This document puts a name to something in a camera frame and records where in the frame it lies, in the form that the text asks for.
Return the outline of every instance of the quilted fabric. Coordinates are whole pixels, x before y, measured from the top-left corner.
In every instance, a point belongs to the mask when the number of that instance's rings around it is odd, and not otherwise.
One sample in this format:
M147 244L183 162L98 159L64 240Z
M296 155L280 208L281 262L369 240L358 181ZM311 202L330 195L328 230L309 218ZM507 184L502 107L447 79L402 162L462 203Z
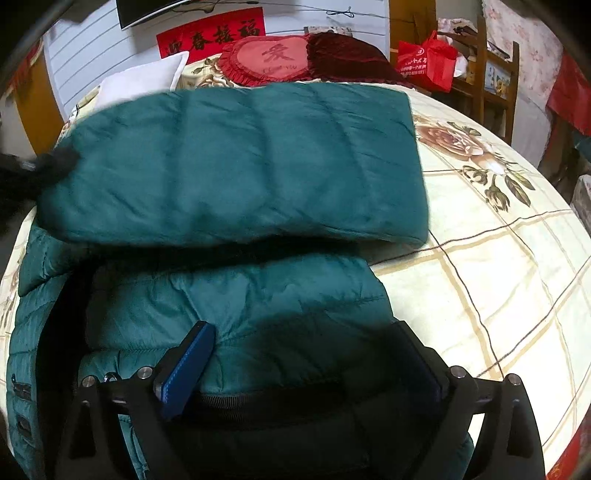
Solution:
M334 384L346 403L274 428L203 427L187 407L169 433L191 471L302 478L371 468L389 480L407 471L434 425L409 414L398 384L384 286L341 241L424 241L404 95L337 85L157 95L97 113L65 141L82 159L39 199L39 223L61 240L31 229L8 362L8 375L31 386L29 399L11 391L7 402L32 479L44 478L49 455L45 392L56 369L60 380L69 370L45 352L84 343L78 382L128 378L198 320L216 340L197 399ZM129 419L121 425L144 479Z
M39 224L63 240L427 239L413 120L400 92L291 83L171 92L99 112L64 142L82 159L38 203Z

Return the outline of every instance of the black bracket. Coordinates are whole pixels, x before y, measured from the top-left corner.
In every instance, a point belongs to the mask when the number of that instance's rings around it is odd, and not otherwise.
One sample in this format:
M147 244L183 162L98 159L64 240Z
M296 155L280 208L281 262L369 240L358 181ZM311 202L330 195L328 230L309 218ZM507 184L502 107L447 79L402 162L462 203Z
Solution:
M404 366L403 380L413 403L437 419L433 438L405 480L445 478L450 458L460 449L472 417L485 419L464 480L543 480L544 457L530 400L521 379L502 382L472 378L462 367L448 367L426 348L405 322L392 324L388 343ZM131 418L150 477L190 480L168 441L165 421L182 413L213 349L213 327L200 322L179 347L155 367L131 378L116 375L82 381L67 419L56 480L135 480L118 414Z
M153 478L190 480L167 439L165 419L183 412L213 350L214 328L197 322L181 345L131 378L85 377L66 420L56 480L137 480L119 425L129 415Z

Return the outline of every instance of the string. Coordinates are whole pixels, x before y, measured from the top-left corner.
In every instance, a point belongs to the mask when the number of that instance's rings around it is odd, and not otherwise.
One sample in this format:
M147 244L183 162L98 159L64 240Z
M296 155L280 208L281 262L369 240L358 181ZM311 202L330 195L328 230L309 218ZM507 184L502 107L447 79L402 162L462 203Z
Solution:
M355 14L351 11L351 7L347 10L327 10L326 15L344 15L349 18L355 18Z
M187 10L173 9L173 11L176 13L203 11L203 7L205 5L213 7L212 11L209 13L212 13L213 10L215 10L216 6L218 6L218 5L274 5L276 7L285 7L285 4L279 4L276 2L265 2L265 1L260 1L260 0L242 0L242 1L240 1L240 0L215 0L215 1L213 1L212 0L211 2L201 1L201 3L203 3L203 5L200 8L190 8ZM378 14L369 14L369 13L365 13L365 12L353 12L353 11L351 11L351 7L349 7L347 10L327 10L326 8L312 7L310 5L293 5L293 6L307 8L307 9L315 11L315 12L324 12L326 15L329 15L331 17L335 17L337 15L344 15L348 18L355 18L356 16L374 17L374 18L383 18L385 20L397 20L399 22L409 23L409 24L414 23L413 20L406 20L406 19L402 19L402 18L395 18L395 17L378 15Z

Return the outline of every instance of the wall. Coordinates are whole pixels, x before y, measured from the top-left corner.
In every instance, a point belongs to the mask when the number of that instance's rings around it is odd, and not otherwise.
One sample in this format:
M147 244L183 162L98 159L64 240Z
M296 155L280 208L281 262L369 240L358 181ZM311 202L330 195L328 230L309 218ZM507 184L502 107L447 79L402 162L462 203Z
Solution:
M262 0L265 30L269 35L301 34L310 25L351 27L353 35L376 45L387 54L388 2L384 0ZM219 4L212 15L257 5ZM347 10L374 14L329 16L326 10ZM46 34L48 70L62 112L70 112L76 102L103 78L127 68L158 60L156 35L203 18L203 12L167 12L124 31L119 27L115 0L108 0L81 22L62 19Z
M437 0L438 18L465 18L475 25L482 15L481 0Z
M32 157L35 152L27 138L27 133L22 126L21 117L18 114L14 97L3 95L0 98L0 151L18 155L19 157Z

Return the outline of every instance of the red bag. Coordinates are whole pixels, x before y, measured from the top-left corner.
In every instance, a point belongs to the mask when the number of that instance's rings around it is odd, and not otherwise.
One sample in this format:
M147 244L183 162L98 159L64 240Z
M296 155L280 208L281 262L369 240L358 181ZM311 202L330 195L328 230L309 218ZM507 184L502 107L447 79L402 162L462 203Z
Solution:
M433 31L423 45L400 41L396 69L409 82L425 90L449 92L452 89L457 50L436 39L436 35L437 32Z

